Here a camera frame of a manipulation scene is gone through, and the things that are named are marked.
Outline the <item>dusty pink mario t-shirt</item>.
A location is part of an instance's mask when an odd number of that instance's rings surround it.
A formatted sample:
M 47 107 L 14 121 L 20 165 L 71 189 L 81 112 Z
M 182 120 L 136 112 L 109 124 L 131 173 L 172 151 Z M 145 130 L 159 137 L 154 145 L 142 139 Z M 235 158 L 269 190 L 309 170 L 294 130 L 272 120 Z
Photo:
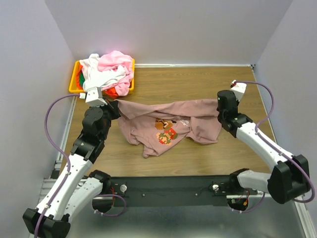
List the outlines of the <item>dusty pink mario t-shirt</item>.
M 217 143 L 221 131 L 217 100 L 198 99 L 145 105 L 118 100 L 118 126 L 129 144 L 143 144 L 143 157 L 160 156 L 184 138 Z

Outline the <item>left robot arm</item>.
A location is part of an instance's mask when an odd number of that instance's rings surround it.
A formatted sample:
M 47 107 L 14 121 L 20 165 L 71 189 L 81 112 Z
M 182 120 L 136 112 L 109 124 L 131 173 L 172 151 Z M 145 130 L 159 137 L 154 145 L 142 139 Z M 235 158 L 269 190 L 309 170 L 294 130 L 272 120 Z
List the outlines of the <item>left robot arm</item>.
M 75 216 L 93 197 L 109 189 L 110 176 L 101 171 L 92 172 L 81 187 L 78 184 L 104 149 L 111 122 L 119 117 L 118 101 L 85 111 L 83 128 L 60 176 L 37 207 L 28 208 L 23 214 L 23 221 L 34 237 L 66 237 Z

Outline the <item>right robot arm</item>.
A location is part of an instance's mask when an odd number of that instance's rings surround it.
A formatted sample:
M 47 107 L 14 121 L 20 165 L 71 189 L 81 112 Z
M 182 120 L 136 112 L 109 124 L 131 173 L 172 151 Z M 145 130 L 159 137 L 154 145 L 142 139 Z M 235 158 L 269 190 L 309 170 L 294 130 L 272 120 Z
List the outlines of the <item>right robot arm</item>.
M 268 193 L 279 204 L 296 200 L 307 192 L 312 193 L 307 201 L 312 201 L 316 192 L 309 176 L 308 160 L 278 146 L 248 116 L 239 113 L 239 102 L 233 91 L 219 91 L 217 103 L 218 121 L 222 128 L 248 145 L 270 169 L 269 174 L 249 169 L 234 172 L 235 186 Z

